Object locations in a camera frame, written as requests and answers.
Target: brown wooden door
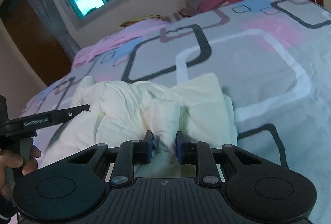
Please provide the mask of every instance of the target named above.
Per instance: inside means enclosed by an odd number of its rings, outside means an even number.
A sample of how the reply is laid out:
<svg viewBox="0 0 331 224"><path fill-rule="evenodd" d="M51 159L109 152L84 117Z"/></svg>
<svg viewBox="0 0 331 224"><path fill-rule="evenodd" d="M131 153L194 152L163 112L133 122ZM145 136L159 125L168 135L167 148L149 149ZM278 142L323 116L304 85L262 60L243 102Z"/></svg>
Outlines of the brown wooden door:
<svg viewBox="0 0 331 224"><path fill-rule="evenodd" d="M70 72L70 59L27 0L4 0L0 18L19 51L46 85Z"/></svg>

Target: human hand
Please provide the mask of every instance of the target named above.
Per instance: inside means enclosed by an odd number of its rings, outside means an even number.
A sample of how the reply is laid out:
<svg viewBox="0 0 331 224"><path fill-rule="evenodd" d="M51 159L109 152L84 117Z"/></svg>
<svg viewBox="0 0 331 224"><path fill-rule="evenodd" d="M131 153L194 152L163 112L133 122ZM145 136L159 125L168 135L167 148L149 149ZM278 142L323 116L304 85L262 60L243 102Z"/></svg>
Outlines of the human hand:
<svg viewBox="0 0 331 224"><path fill-rule="evenodd" d="M38 169L38 163L35 158L41 157L41 152L36 146L31 148L31 159L23 166L22 174L27 175ZM0 195L7 201L10 201L11 191L6 182L5 168L19 168L23 165L23 159L20 155L12 151L0 151Z"/></svg>

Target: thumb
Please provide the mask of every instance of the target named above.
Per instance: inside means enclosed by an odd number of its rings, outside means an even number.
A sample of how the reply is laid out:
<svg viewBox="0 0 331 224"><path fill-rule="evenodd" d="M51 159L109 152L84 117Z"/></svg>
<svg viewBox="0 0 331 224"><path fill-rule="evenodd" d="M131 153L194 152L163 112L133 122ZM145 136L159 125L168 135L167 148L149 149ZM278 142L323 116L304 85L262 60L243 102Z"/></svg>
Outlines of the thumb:
<svg viewBox="0 0 331 224"><path fill-rule="evenodd" d="M23 165L23 159L20 155L9 150L0 151L0 167L19 168Z"/></svg>

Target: patterned bed sheet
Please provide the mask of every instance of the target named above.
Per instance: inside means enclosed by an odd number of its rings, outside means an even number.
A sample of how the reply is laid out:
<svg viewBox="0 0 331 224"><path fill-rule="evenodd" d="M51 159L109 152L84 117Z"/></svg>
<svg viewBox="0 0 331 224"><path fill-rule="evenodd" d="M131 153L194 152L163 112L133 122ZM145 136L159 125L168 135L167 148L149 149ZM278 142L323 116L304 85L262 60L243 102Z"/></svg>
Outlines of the patterned bed sheet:
<svg viewBox="0 0 331 224"><path fill-rule="evenodd" d="M307 0L246 0L107 51L32 98L22 116L67 108L83 77L171 87L214 72L235 111L238 146L308 177L313 223L331 219L331 12ZM45 152L58 126L38 131Z"/></svg>

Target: black sleeve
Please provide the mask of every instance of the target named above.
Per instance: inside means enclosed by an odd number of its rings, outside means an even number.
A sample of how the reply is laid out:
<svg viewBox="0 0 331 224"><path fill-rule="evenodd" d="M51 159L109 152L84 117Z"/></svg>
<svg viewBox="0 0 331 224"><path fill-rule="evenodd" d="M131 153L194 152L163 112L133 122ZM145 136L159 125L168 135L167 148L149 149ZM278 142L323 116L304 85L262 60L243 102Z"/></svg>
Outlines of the black sleeve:
<svg viewBox="0 0 331 224"><path fill-rule="evenodd" d="M0 195L0 224L7 224L18 212L16 207L13 207L11 202L5 200L4 197Z"/></svg>

